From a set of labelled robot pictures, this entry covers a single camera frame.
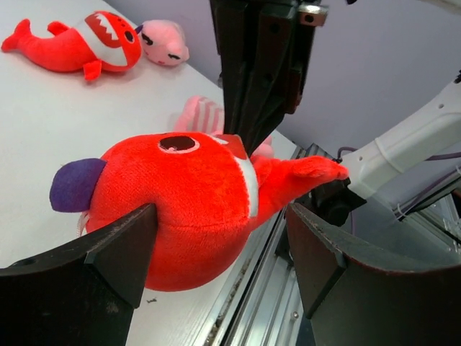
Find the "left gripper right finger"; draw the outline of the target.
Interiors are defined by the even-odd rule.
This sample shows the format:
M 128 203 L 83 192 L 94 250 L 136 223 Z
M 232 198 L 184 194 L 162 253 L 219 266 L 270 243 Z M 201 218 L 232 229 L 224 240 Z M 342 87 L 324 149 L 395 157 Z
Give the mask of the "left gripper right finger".
M 287 234 L 317 345 L 458 345 L 460 266 L 405 257 L 292 203 Z

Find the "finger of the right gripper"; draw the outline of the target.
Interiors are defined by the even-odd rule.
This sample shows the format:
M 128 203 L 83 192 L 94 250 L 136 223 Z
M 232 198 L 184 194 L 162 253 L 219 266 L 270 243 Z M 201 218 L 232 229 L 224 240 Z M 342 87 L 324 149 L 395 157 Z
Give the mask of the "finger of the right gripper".
M 255 45 L 248 78 L 248 152 L 296 111 L 317 27 L 316 1 L 252 1 Z
M 255 132 L 252 115 L 244 110 L 256 54 L 259 8 L 253 1 L 211 1 L 215 39 L 221 62 L 225 133 Z

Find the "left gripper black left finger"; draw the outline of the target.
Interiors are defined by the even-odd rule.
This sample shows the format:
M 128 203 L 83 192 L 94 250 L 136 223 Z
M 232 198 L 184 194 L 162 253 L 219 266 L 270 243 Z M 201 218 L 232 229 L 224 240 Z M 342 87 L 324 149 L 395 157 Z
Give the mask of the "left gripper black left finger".
M 157 227 L 144 205 L 1 269 L 1 344 L 125 345 Z

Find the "red shark plush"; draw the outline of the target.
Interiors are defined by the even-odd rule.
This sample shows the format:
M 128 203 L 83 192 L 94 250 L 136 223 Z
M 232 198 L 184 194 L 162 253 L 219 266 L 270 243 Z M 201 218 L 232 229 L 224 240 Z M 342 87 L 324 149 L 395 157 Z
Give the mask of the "red shark plush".
M 48 24 L 51 37 L 32 34 L 31 23 L 23 19 L 1 44 L 5 53 L 18 51 L 49 71 L 67 73 L 82 70 L 87 81 L 103 71 L 124 72 L 142 55 L 137 32 L 123 17 L 95 11 L 74 27 L 62 22 Z
M 157 210 L 151 290 L 198 288 L 227 270 L 252 231 L 294 199 L 348 169 L 324 156 L 249 156 L 237 135 L 200 132 L 126 138 L 99 158 L 63 165 L 50 204 L 96 231 L 145 205 Z

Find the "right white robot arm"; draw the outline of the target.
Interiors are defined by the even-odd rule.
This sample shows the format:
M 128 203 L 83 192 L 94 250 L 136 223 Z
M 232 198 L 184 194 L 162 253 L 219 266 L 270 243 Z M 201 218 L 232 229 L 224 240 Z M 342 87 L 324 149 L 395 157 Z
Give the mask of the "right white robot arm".
M 303 95 L 313 38 L 328 7 L 320 1 L 211 1 L 225 106 L 224 131 L 252 154 Z M 460 80 L 343 158 L 349 180 L 313 191 L 311 210 L 340 226 L 385 183 L 460 140 Z

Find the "pink plush far right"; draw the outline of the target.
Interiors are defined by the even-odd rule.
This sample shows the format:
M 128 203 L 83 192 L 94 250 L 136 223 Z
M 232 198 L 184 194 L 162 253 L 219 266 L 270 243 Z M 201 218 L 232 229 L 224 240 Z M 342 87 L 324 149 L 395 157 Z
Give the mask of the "pink plush far right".
M 189 60 L 189 48 L 182 27 L 170 20 L 143 22 L 135 31 L 147 58 L 160 66 L 178 66 Z

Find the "pink plush lying right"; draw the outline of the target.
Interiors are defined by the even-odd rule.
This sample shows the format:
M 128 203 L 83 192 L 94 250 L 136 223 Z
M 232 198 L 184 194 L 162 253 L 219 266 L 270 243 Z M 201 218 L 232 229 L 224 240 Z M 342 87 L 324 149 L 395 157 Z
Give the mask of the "pink plush lying right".
M 203 132 L 212 135 L 223 134 L 224 108 L 208 97 L 190 97 L 182 113 L 174 123 L 175 132 Z

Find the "aluminium rail frame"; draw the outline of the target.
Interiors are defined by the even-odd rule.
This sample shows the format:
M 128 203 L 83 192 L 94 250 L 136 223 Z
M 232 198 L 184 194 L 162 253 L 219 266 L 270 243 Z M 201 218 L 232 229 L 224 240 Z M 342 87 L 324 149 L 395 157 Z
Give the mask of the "aluminium rail frame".
M 376 197 L 349 214 L 344 229 L 378 247 L 417 260 L 460 261 L 460 212 L 449 196 L 460 187 L 460 153 L 432 157 L 452 168 L 396 207 Z M 313 344 L 301 316 L 300 289 L 285 214 L 251 237 L 191 345 Z

